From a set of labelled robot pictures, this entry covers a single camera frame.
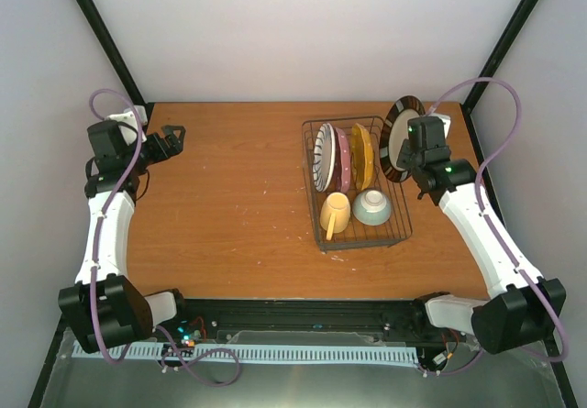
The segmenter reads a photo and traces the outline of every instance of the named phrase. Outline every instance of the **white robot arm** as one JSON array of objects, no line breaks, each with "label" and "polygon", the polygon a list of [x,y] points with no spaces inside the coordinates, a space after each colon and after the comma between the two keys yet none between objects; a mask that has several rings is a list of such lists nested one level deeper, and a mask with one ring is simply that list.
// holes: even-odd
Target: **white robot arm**
[{"label": "white robot arm", "polygon": [[411,119],[408,139],[404,140],[397,164],[410,169],[422,190],[420,198],[429,194],[459,230],[479,266],[490,301],[458,298],[443,292],[429,295],[421,299],[427,320],[436,327],[475,335],[490,353],[544,339],[552,334],[554,325],[520,270],[547,297],[556,314],[560,314],[565,290],[557,279],[546,281],[524,256],[495,214],[483,187],[482,207],[479,205],[475,170],[466,160],[449,158],[448,126],[444,116]]},{"label": "white robot arm", "polygon": [[[142,151],[133,171],[114,194],[107,211],[106,199],[125,171],[140,131]],[[179,291],[168,290],[142,296],[127,279],[127,238],[130,219],[135,212],[138,177],[147,167],[183,150],[183,127],[165,126],[161,138],[157,133],[147,137],[131,114],[111,115],[88,128],[94,158],[86,165],[85,193],[90,207],[90,228],[82,267],[75,285],[62,289],[59,306],[82,348],[92,353],[98,350],[89,305],[93,249],[97,245],[99,260],[96,295],[100,332],[106,347],[115,347],[145,339],[155,325],[173,319],[183,306]],[[95,163],[98,173],[91,174]],[[99,241],[94,242],[98,219],[102,219]]]}]

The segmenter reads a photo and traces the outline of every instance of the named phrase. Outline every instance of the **wooden tabletop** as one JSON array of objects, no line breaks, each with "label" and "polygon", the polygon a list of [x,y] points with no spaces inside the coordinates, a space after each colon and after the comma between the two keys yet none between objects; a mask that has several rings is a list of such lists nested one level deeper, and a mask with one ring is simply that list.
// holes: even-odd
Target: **wooden tabletop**
[{"label": "wooden tabletop", "polygon": [[[413,235],[391,248],[321,253],[304,190],[302,123],[379,115],[391,103],[156,104],[149,131],[183,125],[183,153],[150,167],[132,218],[129,278],[143,293],[179,288],[189,298],[401,299],[449,291],[487,296],[449,220],[404,182]],[[452,157],[475,158],[460,106]]]}]

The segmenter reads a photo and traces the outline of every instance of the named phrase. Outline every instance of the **light blue bowl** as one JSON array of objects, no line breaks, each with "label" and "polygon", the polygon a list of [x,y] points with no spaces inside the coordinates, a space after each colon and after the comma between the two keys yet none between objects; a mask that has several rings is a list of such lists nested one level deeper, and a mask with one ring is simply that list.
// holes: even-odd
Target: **light blue bowl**
[{"label": "light blue bowl", "polygon": [[352,214],[365,225],[379,226],[392,216],[392,202],[381,191],[363,191],[352,204]]}]

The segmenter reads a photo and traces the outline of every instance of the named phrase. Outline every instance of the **dish rack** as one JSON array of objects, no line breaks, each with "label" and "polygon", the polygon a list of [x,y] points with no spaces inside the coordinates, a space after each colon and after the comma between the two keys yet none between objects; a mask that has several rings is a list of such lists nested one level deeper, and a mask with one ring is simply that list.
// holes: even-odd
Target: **dish rack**
[{"label": "dish rack", "polygon": [[[351,214],[349,225],[344,232],[334,234],[330,241],[327,240],[327,232],[320,226],[320,210],[328,195],[335,193],[337,190],[335,189],[334,182],[331,182],[323,193],[319,193],[314,186],[314,180],[312,178],[316,136],[318,130],[325,122],[330,123],[332,127],[343,129],[349,140],[353,125],[359,123],[367,128],[371,134],[371,143],[373,144],[373,152],[375,154],[373,182],[370,188],[385,193],[391,200],[393,208],[389,220],[379,226],[364,225]],[[408,239],[412,235],[412,222],[408,214],[402,184],[389,182],[385,178],[379,163],[379,137],[382,132],[382,127],[383,119],[379,116],[317,119],[305,121],[302,124],[302,139],[304,142],[302,168],[304,169],[305,191],[310,207],[310,216],[312,218],[316,244],[323,252],[328,252],[329,250],[392,246]],[[355,186],[355,181],[351,181],[350,189],[347,192],[347,197],[351,205],[359,192]]]}]

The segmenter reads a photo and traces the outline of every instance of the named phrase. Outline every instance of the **black and white striped plate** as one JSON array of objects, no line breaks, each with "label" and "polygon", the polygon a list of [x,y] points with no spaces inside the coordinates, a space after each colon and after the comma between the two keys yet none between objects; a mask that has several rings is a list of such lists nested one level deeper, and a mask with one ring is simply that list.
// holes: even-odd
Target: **black and white striped plate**
[{"label": "black and white striped plate", "polygon": [[407,139],[407,121],[426,113],[424,105],[415,96],[404,96],[392,106],[383,123],[379,139],[379,162],[383,174],[392,182],[403,182],[410,171],[397,166],[397,157]]},{"label": "black and white striped plate", "polygon": [[328,122],[322,124],[314,145],[314,164],[312,165],[314,186],[319,192],[323,192],[332,180],[334,161],[337,156],[336,145],[334,128]]}]

